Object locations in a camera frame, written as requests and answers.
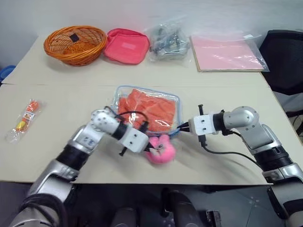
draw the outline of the chair backrest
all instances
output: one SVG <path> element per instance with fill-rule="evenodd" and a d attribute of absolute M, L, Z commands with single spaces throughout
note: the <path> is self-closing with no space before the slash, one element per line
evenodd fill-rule
<path fill-rule="evenodd" d="M 303 33 L 271 30 L 260 52 L 270 72 L 262 72 L 273 91 L 286 95 L 303 92 Z"/>

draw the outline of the woven basket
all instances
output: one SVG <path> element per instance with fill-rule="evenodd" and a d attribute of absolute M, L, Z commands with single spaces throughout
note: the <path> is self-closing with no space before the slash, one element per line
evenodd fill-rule
<path fill-rule="evenodd" d="M 107 43 L 106 34 L 91 26 L 64 27 L 44 41 L 46 54 L 74 66 L 88 65 Z"/>

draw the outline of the white table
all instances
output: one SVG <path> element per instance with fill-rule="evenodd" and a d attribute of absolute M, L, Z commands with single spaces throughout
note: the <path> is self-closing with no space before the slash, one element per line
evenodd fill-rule
<path fill-rule="evenodd" d="M 266 86 L 246 87 L 151 87 L 178 95 L 183 101 L 183 119 L 205 112 L 248 105 L 263 123 L 271 127 L 293 161 L 303 166 L 302 145 L 285 113 Z M 33 182 L 69 137 L 90 119 L 90 112 L 111 103 L 116 86 L 2 85 L 0 88 L 0 180 Z M 16 124 L 18 114 L 30 98 L 47 102 L 27 134 L 18 144 L 4 141 Z M 206 153 L 195 136 L 181 133 L 174 140 L 176 159 L 162 166 L 151 165 L 140 154 L 127 152 L 106 137 L 81 169 L 77 183 L 184 183 L 184 184 L 266 184 L 261 170 L 237 155 Z M 209 148 L 250 155 L 237 136 L 207 136 Z"/>
<path fill-rule="evenodd" d="M 45 54 L 38 38 L 3 83 L 19 85 L 91 85 L 141 87 L 268 87 L 258 72 L 198 72 L 192 56 L 189 64 L 153 63 L 122 65 L 100 57 L 88 66 L 73 67 Z"/>

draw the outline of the clear plastic bag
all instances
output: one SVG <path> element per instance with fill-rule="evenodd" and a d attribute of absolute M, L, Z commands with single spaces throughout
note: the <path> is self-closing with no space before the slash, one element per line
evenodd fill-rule
<path fill-rule="evenodd" d="M 6 141 L 10 143 L 18 142 L 28 131 L 36 117 L 41 113 L 45 102 L 30 99 L 25 110 L 18 116 L 16 126 L 6 134 Z"/>
<path fill-rule="evenodd" d="M 170 21 L 147 31 L 150 40 L 151 61 L 191 61 L 189 38 L 182 32 L 181 23 Z"/>
<path fill-rule="evenodd" d="M 119 86 L 115 93 L 113 109 L 118 114 L 126 111 L 143 112 L 149 122 L 147 134 L 157 136 L 178 132 L 181 125 L 181 103 L 176 95 L 143 87 Z M 140 114 L 125 114 L 123 117 L 138 129 L 145 120 Z"/>
<path fill-rule="evenodd" d="M 253 33 L 231 33 L 191 36 L 199 71 L 266 71 L 268 66 L 262 57 Z"/>

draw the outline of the pink plush toy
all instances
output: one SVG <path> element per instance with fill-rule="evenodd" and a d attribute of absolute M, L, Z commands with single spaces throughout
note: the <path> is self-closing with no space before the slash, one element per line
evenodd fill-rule
<path fill-rule="evenodd" d="M 151 137 L 150 143 L 155 149 L 150 149 L 146 152 L 149 161 L 155 164 L 164 164 L 173 160 L 176 155 L 176 149 L 172 146 L 168 135 L 161 135 L 158 137 Z"/>

